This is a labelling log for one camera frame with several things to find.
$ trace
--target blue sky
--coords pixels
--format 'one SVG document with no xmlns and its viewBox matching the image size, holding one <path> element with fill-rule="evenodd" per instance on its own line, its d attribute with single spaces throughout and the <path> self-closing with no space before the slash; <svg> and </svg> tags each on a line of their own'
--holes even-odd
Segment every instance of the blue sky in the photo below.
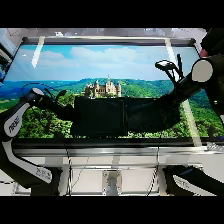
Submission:
<svg viewBox="0 0 224 224">
<path fill-rule="evenodd" d="M 80 80 L 108 75 L 114 79 L 168 79 L 154 66 L 157 61 L 169 60 L 165 46 L 44 45 L 34 68 L 31 62 L 36 47 L 20 47 L 5 80 Z M 198 59 L 196 51 L 191 47 L 173 49 L 175 55 L 181 54 L 188 74 Z"/>
</svg>

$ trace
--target green forest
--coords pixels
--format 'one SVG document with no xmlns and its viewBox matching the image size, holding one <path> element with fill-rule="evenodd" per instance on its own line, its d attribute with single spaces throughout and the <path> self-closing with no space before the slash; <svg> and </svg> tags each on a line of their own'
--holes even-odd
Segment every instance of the green forest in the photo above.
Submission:
<svg viewBox="0 0 224 224">
<path fill-rule="evenodd" d="M 67 85 L 54 87 L 57 90 L 67 90 L 65 96 L 60 97 L 59 102 L 63 105 L 71 104 L 74 106 L 76 96 L 82 95 L 84 88 L 89 83 L 94 83 L 97 79 L 83 79 L 78 82 L 71 82 Z M 106 83 L 106 79 L 98 79 L 101 85 Z M 173 85 L 168 80 L 162 81 L 144 81 L 144 80 L 112 80 L 114 84 L 121 84 L 122 97 L 138 98 L 158 98 L 172 90 Z M 0 112 L 10 108 L 18 102 L 18 98 L 1 99 Z M 218 116 L 211 109 L 205 91 L 201 91 L 190 100 L 190 106 L 195 118 L 195 122 L 201 137 L 224 136 L 224 130 Z M 162 132 L 163 138 L 190 137 L 190 131 L 187 119 L 183 110 L 180 108 L 181 121 Z M 36 107 L 29 109 L 23 116 L 23 124 L 20 129 L 19 138 L 54 138 L 55 133 L 62 133 L 66 138 L 72 138 L 70 127 L 72 122 L 62 121 L 49 110 L 40 110 Z M 128 136 L 120 138 L 153 138 L 159 137 L 161 133 L 128 133 Z"/>
</svg>

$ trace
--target television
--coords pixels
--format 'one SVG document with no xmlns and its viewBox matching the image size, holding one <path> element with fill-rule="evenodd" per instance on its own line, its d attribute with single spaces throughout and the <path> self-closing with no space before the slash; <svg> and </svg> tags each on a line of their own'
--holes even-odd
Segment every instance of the television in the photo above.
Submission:
<svg viewBox="0 0 224 224">
<path fill-rule="evenodd" d="M 72 104 L 77 96 L 92 98 L 131 97 L 159 98 L 173 89 L 167 75 L 155 67 L 161 60 L 170 60 L 171 53 L 181 55 L 183 73 L 186 76 L 199 58 L 197 49 L 190 40 L 165 38 L 25 38 L 0 87 L 0 112 L 15 105 L 22 94 L 32 87 L 43 89 L 44 85 L 58 91 L 67 90 L 60 98 L 62 104 Z M 111 89 L 106 94 L 106 84 Z M 219 141 L 224 134 L 222 123 L 212 110 L 204 90 L 189 99 L 196 128 L 203 144 Z M 62 133 L 71 147 L 91 147 L 93 144 L 107 146 L 145 145 L 193 145 L 192 133 L 183 107 L 181 121 L 172 128 L 157 133 L 133 133 L 116 139 L 74 138 L 70 134 L 71 121 L 62 121 L 50 111 L 29 109 L 23 116 L 22 128 L 14 144 L 25 147 L 64 147 L 54 132 Z"/>
</svg>

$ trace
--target screen bezel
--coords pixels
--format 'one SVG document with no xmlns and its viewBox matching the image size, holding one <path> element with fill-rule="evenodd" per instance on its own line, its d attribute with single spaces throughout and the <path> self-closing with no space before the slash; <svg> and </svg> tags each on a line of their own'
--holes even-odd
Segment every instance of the screen bezel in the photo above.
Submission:
<svg viewBox="0 0 224 224">
<path fill-rule="evenodd" d="M 44 45 L 137 45 L 137 46 L 166 46 L 166 39 L 169 39 L 171 46 L 174 47 L 194 47 L 199 55 L 196 41 L 190 38 L 166 38 L 166 37 L 96 37 L 96 36 L 75 36 L 75 37 L 42 37 Z M 22 45 L 38 45 L 40 37 L 25 37 Z M 207 142 L 222 144 L 221 137 L 201 137 L 202 145 Z M 32 149 L 32 148 L 91 148 L 91 147 L 154 147 L 161 145 L 164 147 L 191 147 L 194 146 L 191 137 L 181 138 L 134 138 L 134 139 L 65 139 L 64 142 L 58 139 L 34 139 L 34 138 L 15 138 L 13 148 Z"/>
</svg>

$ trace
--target castle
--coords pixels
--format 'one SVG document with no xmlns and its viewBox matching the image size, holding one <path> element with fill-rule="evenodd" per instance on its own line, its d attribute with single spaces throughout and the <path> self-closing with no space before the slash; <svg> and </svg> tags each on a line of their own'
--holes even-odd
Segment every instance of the castle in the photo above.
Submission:
<svg viewBox="0 0 224 224">
<path fill-rule="evenodd" d="M 121 97 L 121 85 L 114 85 L 113 82 L 110 81 L 108 77 L 106 85 L 100 85 L 98 80 L 96 80 L 95 84 L 88 84 L 85 87 L 85 96 L 90 96 L 91 93 L 93 97 L 98 96 L 107 96 L 108 94 L 115 95 Z"/>
</svg>

